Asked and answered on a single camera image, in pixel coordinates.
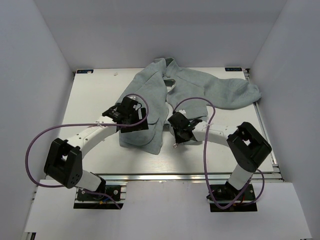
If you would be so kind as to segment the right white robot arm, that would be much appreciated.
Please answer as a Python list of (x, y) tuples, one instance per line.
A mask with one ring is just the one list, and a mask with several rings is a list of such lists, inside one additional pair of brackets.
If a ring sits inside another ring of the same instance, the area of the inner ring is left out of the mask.
[(249, 122), (223, 126), (201, 119), (189, 120), (180, 112), (174, 112), (168, 122), (177, 144), (208, 141), (230, 148), (237, 165), (225, 183), (225, 192), (233, 200), (243, 195), (245, 184), (272, 151), (271, 145)]

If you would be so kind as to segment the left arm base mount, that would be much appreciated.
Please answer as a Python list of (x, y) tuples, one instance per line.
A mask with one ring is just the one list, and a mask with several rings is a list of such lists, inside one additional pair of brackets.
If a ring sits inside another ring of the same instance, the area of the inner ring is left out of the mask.
[(78, 188), (73, 208), (76, 210), (120, 210), (126, 199), (127, 184), (125, 182), (107, 181), (102, 193), (91, 193)]

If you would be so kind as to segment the grey zip-up jacket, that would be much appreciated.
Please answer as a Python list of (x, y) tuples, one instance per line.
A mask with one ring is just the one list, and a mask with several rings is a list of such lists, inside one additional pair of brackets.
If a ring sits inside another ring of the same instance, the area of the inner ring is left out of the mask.
[(138, 94), (149, 107), (148, 129), (119, 134), (119, 145), (157, 155), (168, 123), (168, 105), (186, 113), (188, 119), (207, 119), (207, 101), (219, 109), (244, 108), (261, 98), (254, 84), (240, 78), (220, 79), (209, 73), (180, 67), (175, 59), (157, 58), (138, 72), (118, 99)]

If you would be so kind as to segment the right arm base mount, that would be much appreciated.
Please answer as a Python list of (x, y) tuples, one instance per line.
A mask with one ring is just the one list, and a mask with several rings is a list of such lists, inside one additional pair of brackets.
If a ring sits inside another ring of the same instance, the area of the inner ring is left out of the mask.
[[(239, 192), (234, 192), (228, 188), (225, 184), (211, 184), (210, 189), (212, 194), (219, 205), (222, 207), (228, 205)], [(206, 196), (210, 212), (211, 213), (240, 213), (240, 212), (257, 212), (258, 207), (255, 202), (256, 199), (255, 191), (253, 185), (250, 183), (244, 193), (237, 198), (237, 200), (226, 209), (220, 209), (216, 206), (214, 201), (212, 201), (211, 195)]]

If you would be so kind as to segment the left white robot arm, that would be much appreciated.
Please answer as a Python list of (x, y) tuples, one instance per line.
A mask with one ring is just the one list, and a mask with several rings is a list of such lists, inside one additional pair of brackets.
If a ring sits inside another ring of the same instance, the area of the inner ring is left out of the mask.
[(84, 157), (100, 142), (120, 132), (147, 130), (149, 105), (138, 94), (128, 94), (120, 103), (104, 111), (94, 123), (85, 123), (85, 129), (66, 139), (56, 138), (50, 145), (44, 173), (63, 187), (83, 189), (94, 199), (105, 196), (106, 181), (83, 169)]

